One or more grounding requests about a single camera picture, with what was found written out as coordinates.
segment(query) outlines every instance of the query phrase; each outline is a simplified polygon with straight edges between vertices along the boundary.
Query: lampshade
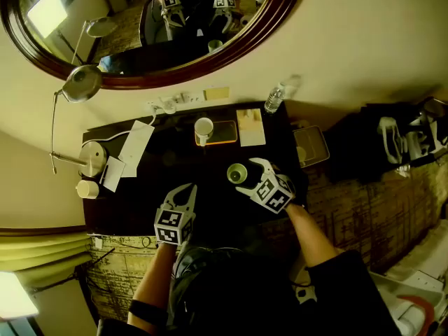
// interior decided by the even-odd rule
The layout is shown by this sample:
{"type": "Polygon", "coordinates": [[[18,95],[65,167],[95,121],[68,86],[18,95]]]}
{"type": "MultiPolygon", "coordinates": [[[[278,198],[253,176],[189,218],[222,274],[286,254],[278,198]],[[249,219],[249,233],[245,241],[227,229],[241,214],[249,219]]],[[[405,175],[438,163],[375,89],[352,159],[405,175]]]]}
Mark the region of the lampshade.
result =
{"type": "Polygon", "coordinates": [[[0,272],[0,319],[10,320],[37,315],[27,292],[12,272],[0,272]]]}
{"type": "Polygon", "coordinates": [[[46,38],[67,18],[67,12],[61,0],[39,0],[28,12],[28,18],[46,38]]]}

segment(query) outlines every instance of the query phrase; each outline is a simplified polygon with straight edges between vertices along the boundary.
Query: mirror frame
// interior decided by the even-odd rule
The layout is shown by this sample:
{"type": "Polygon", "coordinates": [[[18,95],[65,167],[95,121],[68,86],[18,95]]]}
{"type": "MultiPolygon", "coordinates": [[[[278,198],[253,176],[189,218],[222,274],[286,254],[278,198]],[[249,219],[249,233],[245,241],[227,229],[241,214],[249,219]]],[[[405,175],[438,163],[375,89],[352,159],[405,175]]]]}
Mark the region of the mirror frame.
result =
{"type": "MultiPolygon", "coordinates": [[[[215,53],[181,66],[142,76],[103,73],[101,88],[108,90],[160,88],[210,74],[238,60],[260,45],[286,19],[297,1],[266,0],[247,27],[215,53]]],[[[19,11],[19,0],[0,0],[1,20],[11,41],[32,64],[65,81],[74,66],[42,48],[25,27],[19,11]]]]}

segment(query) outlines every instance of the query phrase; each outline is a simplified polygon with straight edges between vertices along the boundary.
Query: curtain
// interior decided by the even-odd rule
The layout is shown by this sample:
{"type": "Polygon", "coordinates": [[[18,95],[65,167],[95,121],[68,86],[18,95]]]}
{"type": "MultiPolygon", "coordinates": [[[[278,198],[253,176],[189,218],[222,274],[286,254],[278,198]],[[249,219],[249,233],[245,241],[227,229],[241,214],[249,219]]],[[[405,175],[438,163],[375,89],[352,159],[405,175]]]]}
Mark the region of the curtain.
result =
{"type": "Polygon", "coordinates": [[[85,232],[0,236],[0,270],[14,272],[23,286],[91,260],[85,232]]]}

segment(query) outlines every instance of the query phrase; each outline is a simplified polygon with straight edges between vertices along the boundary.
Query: lamp head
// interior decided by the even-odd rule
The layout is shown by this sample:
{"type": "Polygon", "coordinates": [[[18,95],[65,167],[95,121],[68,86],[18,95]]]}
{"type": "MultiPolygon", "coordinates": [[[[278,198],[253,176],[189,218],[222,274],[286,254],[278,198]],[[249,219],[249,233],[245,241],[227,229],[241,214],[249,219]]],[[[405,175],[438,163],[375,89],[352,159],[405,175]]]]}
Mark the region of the lamp head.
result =
{"type": "Polygon", "coordinates": [[[105,37],[117,28],[117,24],[110,17],[101,17],[87,23],[87,35],[90,37],[105,37]]]}
{"type": "Polygon", "coordinates": [[[59,91],[68,102],[84,102],[96,95],[103,81],[102,73],[96,66],[76,67],[59,91]]]}

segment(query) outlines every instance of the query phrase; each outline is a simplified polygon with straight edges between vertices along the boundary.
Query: black desk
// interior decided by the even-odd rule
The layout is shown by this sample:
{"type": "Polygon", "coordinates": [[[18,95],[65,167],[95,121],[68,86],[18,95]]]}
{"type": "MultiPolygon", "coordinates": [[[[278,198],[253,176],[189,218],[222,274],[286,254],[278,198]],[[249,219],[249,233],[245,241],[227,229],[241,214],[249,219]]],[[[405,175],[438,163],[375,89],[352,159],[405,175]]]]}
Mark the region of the black desk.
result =
{"type": "MultiPolygon", "coordinates": [[[[203,108],[158,116],[137,169],[136,178],[121,178],[116,192],[101,187],[100,199],[84,199],[85,222],[89,233],[103,235],[154,235],[156,209],[166,194],[185,183],[197,184],[195,213],[197,224],[224,232],[235,225],[252,225],[276,218],[273,214],[237,192],[227,180],[226,171],[234,162],[266,158],[292,176],[297,195],[306,196],[307,178],[300,169],[298,154],[284,104],[274,115],[263,114],[267,144],[241,147],[236,143],[201,148],[194,141],[194,123],[200,117],[237,120],[237,109],[263,110],[262,102],[203,108]]],[[[137,118],[149,123],[151,117],[137,118]]],[[[91,129],[83,140],[108,138],[130,130],[135,120],[91,129]]],[[[117,157],[127,135],[102,142],[109,155],[117,157]]]]}

